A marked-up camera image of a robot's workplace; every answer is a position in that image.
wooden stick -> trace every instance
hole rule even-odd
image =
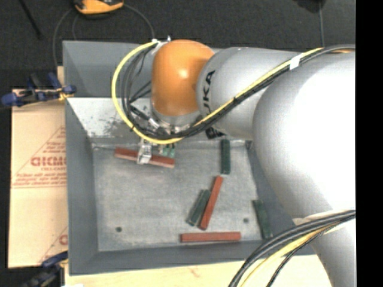
[[[211,232],[211,233],[184,233],[181,234],[181,242],[219,242],[238,241],[241,232]]]
[[[125,160],[137,160],[138,151],[125,149],[125,148],[116,148],[114,150],[114,156],[118,158],[123,158]],[[174,168],[175,160],[174,158],[165,157],[161,155],[152,155],[149,164],[162,166],[166,168]]]
[[[222,181],[223,181],[223,178],[220,175],[218,175],[215,178],[208,204],[206,205],[205,211],[202,215],[201,222],[198,226],[201,230],[206,230],[208,228],[211,215],[213,214],[215,202],[217,201],[218,194],[220,193]]]

robotic arm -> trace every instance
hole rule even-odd
[[[147,116],[129,101],[121,108],[115,85],[129,59],[138,68],[151,50],[152,113]],[[135,71],[129,71],[133,81]],[[210,127],[252,141],[271,187],[293,218],[355,209],[354,46],[299,54],[154,41],[121,61],[112,96],[121,117],[146,142],[172,144]],[[355,221],[312,247],[334,287],[356,285]]]

yellow cable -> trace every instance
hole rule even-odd
[[[323,228],[319,228],[318,230],[316,231],[313,231],[311,233],[308,233],[296,240],[294,240],[293,242],[290,242],[289,244],[285,245],[283,248],[281,248],[280,250],[276,251],[273,255],[271,255],[270,257],[264,259],[260,264],[258,264],[250,273],[249,275],[247,275],[242,283],[241,283],[241,286],[240,287],[245,287],[245,285],[253,278],[257,277],[258,273],[261,272],[264,268],[267,268],[267,267],[271,267],[276,260],[282,258],[284,255],[290,253],[292,250],[298,248],[300,245],[304,244],[305,242],[307,242],[308,240],[312,239],[313,237],[315,237],[316,235],[320,234],[321,232],[323,232],[324,230],[328,229],[329,227],[335,227],[337,225],[337,223],[335,224],[329,224],[328,226],[326,227],[323,227]],[[264,277],[262,277],[261,275],[258,276],[258,278],[260,279],[265,279]]]
[[[305,53],[301,53],[299,54],[299,56],[301,58],[307,56],[307,55],[310,55],[316,51],[319,51],[321,50],[322,48],[316,48],[316,49],[313,49],[313,50],[310,50],[310,51],[307,51]],[[221,105],[219,108],[217,108],[215,111],[211,112],[209,115],[207,115],[204,119],[200,120],[198,123],[195,124],[198,125],[208,119],[210,119],[211,117],[213,117],[214,115],[217,115],[220,111],[222,111],[224,108],[226,108],[228,105],[230,105],[234,100],[235,98],[238,98],[240,96],[242,96],[243,94],[245,94],[246,92],[248,92],[249,90],[251,90],[252,88],[254,88],[255,86],[259,85],[260,83],[262,83],[264,80],[268,79],[269,77],[271,77],[273,74],[277,73],[278,71],[280,71],[281,69],[283,69],[284,67],[288,66],[289,64],[291,63],[291,59],[280,64],[279,66],[275,67],[274,69],[272,69],[271,71],[269,71],[268,73],[264,74],[262,77],[260,77],[259,79],[257,79],[256,81],[254,81],[251,85],[249,85],[248,87],[246,87],[245,89],[243,89],[241,92],[239,92],[234,98],[228,100],[224,105]]]
[[[145,139],[146,141],[149,141],[149,142],[152,142],[152,143],[155,143],[155,144],[163,144],[163,145],[166,145],[166,144],[174,144],[180,140],[182,140],[184,137],[180,137],[180,138],[171,138],[171,139],[155,139],[155,138],[151,138],[143,133],[141,133],[135,126],[134,124],[127,118],[127,116],[125,115],[125,113],[123,112],[123,110],[121,109],[120,105],[118,104],[118,99],[117,99],[117,95],[116,95],[116,85],[117,85],[117,78],[121,72],[121,69],[123,68],[123,66],[126,64],[126,62],[132,57],[134,56],[136,53],[154,45],[154,44],[157,44],[159,41],[157,40],[154,40],[152,42],[148,42],[144,45],[140,45],[139,47],[137,47],[136,49],[132,50],[130,53],[128,53],[122,60],[121,62],[118,64],[115,72],[114,72],[114,75],[113,75],[113,78],[112,78],[112,83],[111,83],[111,95],[112,95],[112,101],[113,101],[113,104],[118,112],[118,114],[121,116],[122,120],[125,121],[125,123],[141,138]],[[313,49],[313,50],[310,50],[310,51],[307,51],[305,53],[301,53],[299,54],[300,58],[302,57],[305,57],[307,55],[310,55],[318,50],[320,50],[321,48],[316,48],[316,49]],[[219,108],[217,108],[215,111],[213,111],[212,113],[210,113],[209,115],[207,115],[205,118],[203,118],[202,120],[200,120],[199,122],[197,122],[196,124],[193,125],[194,126],[198,126],[200,125],[202,122],[210,119],[211,117],[217,115],[220,111],[224,110],[228,105],[230,105],[234,100],[235,98],[237,97],[240,97],[242,96],[244,93],[246,93],[247,91],[251,90],[252,88],[254,88],[255,86],[259,85],[260,83],[262,83],[264,80],[266,80],[267,78],[269,78],[270,76],[272,76],[273,74],[277,73],[279,70],[281,70],[282,68],[288,66],[289,64],[291,63],[291,59],[280,64],[279,66],[275,67],[274,69],[272,69],[271,71],[269,71],[268,73],[266,73],[265,75],[263,75],[262,77],[260,77],[259,79],[257,79],[256,81],[254,81],[250,86],[248,86],[247,88],[245,88],[244,90],[242,90],[240,93],[238,93],[234,98],[228,100],[225,104],[221,105]]]
[[[111,83],[111,95],[112,95],[112,101],[113,101],[113,104],[115,106],[115,109],[117,110],[118,114],[121,116],[122,120],[125,121],[125,123],[141,138],[144,138],[146,139],[147,141],[150,141],[150,142],[153,142],[155,144],[172,144],[174,142],[177,142],[177,141],[180,141],[181,138],[175,138],[175,139],[167,139],[167,140],[160,140],[160,139],[154,139],[154,138],[150,138],[148,136],[146,136],[145,134],[141,133],[135,126],[134,124],[127,118],[127,116],[125,115],[125,113],[123,112],[123,110],[121,109],[121,106],[118,104],[118,99],[117,99],[117,95],[116,95],[116,85],[117,85],[117,79],[118,79],[118,75],[120,74],[120,71],[121,69],[123,68],[123,66],[126,64],[126,62],[132,57],[134,56],[135,54],[137,54],[138,52],[148,48],[148,47],[151,47],[152,45],[154,44],[157,44],[158,41],[151,41],[151,42],[148,42],[144,45],[140,45],[139,47],[137,47],[136,49],[132,50],[131,52],[129,52],[122,60],[121,62],[118,64],[117,68],[115,69],[115,72],[114,72],[114,75],[113,75],[113,78],[112,78],[112,83]]]

green wooden block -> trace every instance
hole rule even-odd
[[[253,200],[253,206],[256,210],[258,224],[261,229],[262,238],[268,239],[273,237],[273,234],[271,232],[269,218],[266,213],[265,206],[263,204],[262,200]]]
[[[221,140],[221,174],[228,175],[231,171],[230,141]]]
[[[198,224],[198,221],[200,220],[205,208],[206,204],[208,203],[208,200],[210,198],[210,190],[201,190],[198,199],[196,200],[196,203],[194,204],[189,217],[186,219],[186,222],[189,223],[191,226],[195,226]]]

clamp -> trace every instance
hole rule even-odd
[[[64,99],[76,92],[76,86],[62,86],[57,76],[53,72],[48,73],[50,85],[43,86],[35,73],[29,76],[27,88],[18,93],[12,92],[1,97],[1,102],[4,106],[18,106],[45,102],[48,100]]]

